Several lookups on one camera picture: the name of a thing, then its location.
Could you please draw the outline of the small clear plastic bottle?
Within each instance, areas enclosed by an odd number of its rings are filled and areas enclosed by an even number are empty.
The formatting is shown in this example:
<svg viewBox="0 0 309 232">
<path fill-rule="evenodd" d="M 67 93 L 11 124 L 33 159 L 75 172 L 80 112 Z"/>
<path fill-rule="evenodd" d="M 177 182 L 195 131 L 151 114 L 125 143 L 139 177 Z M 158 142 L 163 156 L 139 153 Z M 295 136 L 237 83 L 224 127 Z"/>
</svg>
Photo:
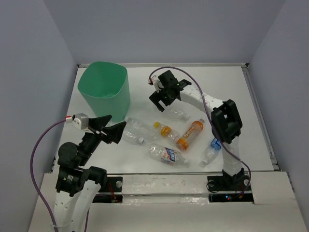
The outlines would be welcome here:
<svg viewBox="0 0 309 232">
<path fill-rule="evenodd" d="M 190 118 L 190 116 L 182 110 L 171 109 L 169 113 L 170 117 L 177 121 L 188 121 Z"/>
</svg>

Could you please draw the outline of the long clear bottle white cap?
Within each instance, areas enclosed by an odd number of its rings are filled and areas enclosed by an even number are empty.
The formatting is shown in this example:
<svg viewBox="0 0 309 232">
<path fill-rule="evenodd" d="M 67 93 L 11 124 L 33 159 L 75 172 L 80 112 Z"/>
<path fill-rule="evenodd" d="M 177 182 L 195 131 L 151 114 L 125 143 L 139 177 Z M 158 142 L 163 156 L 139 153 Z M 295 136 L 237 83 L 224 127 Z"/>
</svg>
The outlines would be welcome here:
<svg viewBox="0 0 309 232">
<path fill-rule="evenodd" d="M 154 128 L 143 121 L 134 118 L 134 117 L 125 117 L 125 122 L 132 129 L 136 132 L 140 137 L 145 139 L 148 142 L 155 141 L 157 139 L 157 134 Z"/>
</svg>

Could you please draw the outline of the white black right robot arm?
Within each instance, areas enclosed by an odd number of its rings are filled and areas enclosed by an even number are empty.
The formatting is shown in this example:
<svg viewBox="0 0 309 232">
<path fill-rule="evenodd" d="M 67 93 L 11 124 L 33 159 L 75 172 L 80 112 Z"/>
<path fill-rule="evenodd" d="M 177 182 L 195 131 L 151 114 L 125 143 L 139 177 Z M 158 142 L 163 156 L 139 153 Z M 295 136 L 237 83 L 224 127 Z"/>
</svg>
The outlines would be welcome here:
<svg viewBox="0 0 309 232">
<path fill-rule="evenodd" d="M 212 193 L 219 191 L 233 191 L 243 194 L 250 187 L 251 174 L 245 174 L 249 166 L 240 159 L 238 140 L 243 123 L 237 106 L 233 100 L 219 100 L 203 92 L 194 78 L 177 80 L 166 66 L 166 71 L 159 76 L 152 72 L 148 83 L 155 87 L 149 97 L 151 102 L 161 112 L 175 100 L 188 103 L 204 112 L 211 125 L 211 132 L 220 142 L 223 154 L 222 174 L 210 177 L 209 190 Z"/>
</svg>

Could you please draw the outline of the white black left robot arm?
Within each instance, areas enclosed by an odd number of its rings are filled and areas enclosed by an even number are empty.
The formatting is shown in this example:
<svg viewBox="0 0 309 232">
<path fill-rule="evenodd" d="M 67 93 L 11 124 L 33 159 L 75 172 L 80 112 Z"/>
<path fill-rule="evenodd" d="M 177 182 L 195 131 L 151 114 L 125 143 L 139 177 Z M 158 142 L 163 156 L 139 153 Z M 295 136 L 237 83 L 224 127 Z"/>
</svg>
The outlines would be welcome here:
<svg viewBox="0 0 309 232">
<path fill-rule="evenodd" d="M 101 142 L 118 144 L 126 122 L 108 126 L 111 115 L 89 118 L 80 113 L 67 116 L 66 123 L 84 131 L 79 144 L 66 142 L 58 150 L 59 172 L 56 182 L 54 206 L 55 228 L 60 232 L 76 232 L 82 226 L 93 199 L 99 191 L 108 187 L 111 202 L 117 198 L 105 169 L 84 166 Z"/>
</svg>

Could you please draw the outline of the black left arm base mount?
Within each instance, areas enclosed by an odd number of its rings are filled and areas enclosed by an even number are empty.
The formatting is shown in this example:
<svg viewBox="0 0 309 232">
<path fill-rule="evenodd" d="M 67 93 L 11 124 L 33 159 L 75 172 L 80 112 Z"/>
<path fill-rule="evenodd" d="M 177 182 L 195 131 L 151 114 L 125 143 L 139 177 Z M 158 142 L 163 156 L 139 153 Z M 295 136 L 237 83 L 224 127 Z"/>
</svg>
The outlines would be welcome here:
<svg viewBox="0 0 309 232">
<path fill-rule="evenodd" d="M 110 175 L 107 177 L 107 184 L 101 187 L 95 195 L 92 203 L 122 203 L 123 177 L 120 175 Z"/>
</svg>

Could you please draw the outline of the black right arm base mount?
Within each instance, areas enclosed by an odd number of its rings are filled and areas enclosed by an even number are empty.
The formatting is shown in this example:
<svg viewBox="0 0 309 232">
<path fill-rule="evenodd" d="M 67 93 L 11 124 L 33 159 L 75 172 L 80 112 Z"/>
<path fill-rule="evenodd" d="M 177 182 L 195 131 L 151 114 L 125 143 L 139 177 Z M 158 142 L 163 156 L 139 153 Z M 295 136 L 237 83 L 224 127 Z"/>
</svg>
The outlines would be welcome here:
<svg viewBox="0 0 309 232">
<path fill-rule="evenodd" d="M 248 176 L 245 175 L 238 183 L 228 186 L 223 182 L 222 175 L 211 175 L 207 177 L 206 188 L 209 192 L 210 203 L 234 203 L 249 202 L 253 203 L 253 194 L 251 186 L 245 188 L 248 184 Z"/>
</svg>

